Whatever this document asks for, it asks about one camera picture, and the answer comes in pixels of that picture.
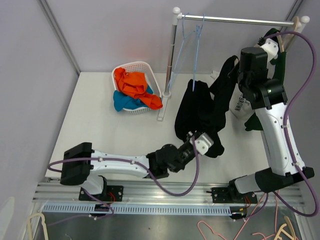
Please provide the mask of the blue t shirt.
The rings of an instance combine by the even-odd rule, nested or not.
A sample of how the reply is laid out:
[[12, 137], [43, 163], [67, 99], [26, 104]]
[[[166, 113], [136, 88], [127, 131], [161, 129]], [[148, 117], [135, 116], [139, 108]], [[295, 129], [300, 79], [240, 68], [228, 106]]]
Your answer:
[[123, 109], [135, 110], [137, 108], [147, 107], [140, 99], [132, 98], [117, 90], [113, 92], [113, 106], [117, 112]]

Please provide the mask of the light blue wire hanger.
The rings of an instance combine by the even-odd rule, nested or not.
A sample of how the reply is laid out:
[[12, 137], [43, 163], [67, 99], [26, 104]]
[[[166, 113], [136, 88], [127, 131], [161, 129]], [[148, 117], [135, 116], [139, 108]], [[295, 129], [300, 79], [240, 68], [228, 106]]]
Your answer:
[[[174, 24], [171, 30], [171, 44], [170, 53], [168, 59], [168, 68], [166, 76], [165, 87], [168, 91], [171, 91], [173, 85], [176, 81], [178, 74], [181, 72], [183, 66], [185, 65], [186, 59], [190, 56], [192, 47], [197, 41], [198, 26], [192, 30], [187, 30], [185, 26], [186, 15], [173, 14], [176, 18], [174, 19]], [[178, 45], [177, 34], [178, 34], [178, 24], [180, 24], [181, 31], [181, 41]]]
[[193, 65], [193, 79], [192, 79], [192, 91], [195, 91], [196, 86], [196, 72], [198, 66], [198, 54], [199, 54], [199, 44], [200, 44], [200, 37], [202, 34], [202, 29], [205, 21], [205, 15], [202, 16], [201, 25], [197, 25], [195, 29], [195, 49], [194, 49], [194, 65]]

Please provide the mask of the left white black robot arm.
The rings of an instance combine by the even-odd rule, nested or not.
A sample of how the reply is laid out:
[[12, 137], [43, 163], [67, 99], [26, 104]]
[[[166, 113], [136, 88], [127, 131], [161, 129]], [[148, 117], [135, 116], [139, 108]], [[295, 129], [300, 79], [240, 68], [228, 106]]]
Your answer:
[[159, 186], [165, 193], [182, 197], [195, 186], [200, 171], [199, 153], [196, 148], [199, 132], [189, 132], [180, 147], [166, 144], [161, 149], [141, 156], [114, 155], [94, 150], [92, 143], [82, 142], [64, 152], [60, 183], [64, 186], [80, 186], [95, 200], [107, 197], [106, 174], [135, 176], [152, 179], [157, 185], [167, 178], [170, 172], [184, 170], [186, 165], [196, 159], [196, 172], [191, 186], [182, 193], [174, 193]]

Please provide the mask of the black t shirt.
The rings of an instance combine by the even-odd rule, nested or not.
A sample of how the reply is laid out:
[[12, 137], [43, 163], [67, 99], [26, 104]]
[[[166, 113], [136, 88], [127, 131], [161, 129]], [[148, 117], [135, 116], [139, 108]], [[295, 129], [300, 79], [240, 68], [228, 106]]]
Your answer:
[[237, 75], [232, 73], [236, 60], [238, 57], [233, 55], [224, 62], [211, 86], [190, 79], [175, 118], [175, 135], [183, 142], [188, 132], [195, 131], [206, 133], [213, 140], [205, 154], [209, 158], [217, 158], [225, 151], [218, 132], [226, 126], [226, 112], [236, 87]]

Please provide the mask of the orange t shirt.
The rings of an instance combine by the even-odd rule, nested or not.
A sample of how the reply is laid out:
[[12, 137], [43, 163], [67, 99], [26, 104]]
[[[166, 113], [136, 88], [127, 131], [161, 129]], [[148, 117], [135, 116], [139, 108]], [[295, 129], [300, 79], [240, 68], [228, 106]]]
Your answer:
[[140, 99], [152, 110], [158, 110], [163, 107], [161, 98], [154, 94], [143, 72], [127, 72], [124, 68], [118, 67], [114, 71], [114, 80], [116, 91], [134, 99]]

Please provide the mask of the green white raglan shirt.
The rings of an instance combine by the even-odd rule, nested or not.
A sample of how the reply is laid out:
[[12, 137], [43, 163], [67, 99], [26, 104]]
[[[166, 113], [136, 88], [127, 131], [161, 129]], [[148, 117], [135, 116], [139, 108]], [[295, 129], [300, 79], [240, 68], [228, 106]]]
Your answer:
[[[279, 46], [277, 58], [270, 61], [270, 64], [274, 66], [274, 73], [272, 78], [280, 80], [281, 83], [284, 84], [287, 57], [287, 52], [285, 51], [284, 47], [284, 40], [281, 35], [277, 35], [275, 37], [272, 37], [271, 39], [275, 41]], [[263, 130], [263, 127], [255, 113], [253, 113], [252, 116], [244, 123], [244, 126], [247, 132]]]

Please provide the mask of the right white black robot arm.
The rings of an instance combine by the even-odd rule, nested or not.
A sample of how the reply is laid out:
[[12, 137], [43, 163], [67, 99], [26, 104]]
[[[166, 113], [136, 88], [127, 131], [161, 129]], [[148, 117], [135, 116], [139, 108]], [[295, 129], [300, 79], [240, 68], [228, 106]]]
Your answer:
[[315, 176], [314, 169], [300, 158], [295, 142], [287, 143], [292, 134], [285, 119], [287, 95], [283, 83], [268, 78], [268, 54], [263, 48], [241, 50], [237, 79], [239, 90], [250, 102], [263, 129], [268, 168], [229, 182], [227, 196], [240, 202], [247, 193], [270, 193]]

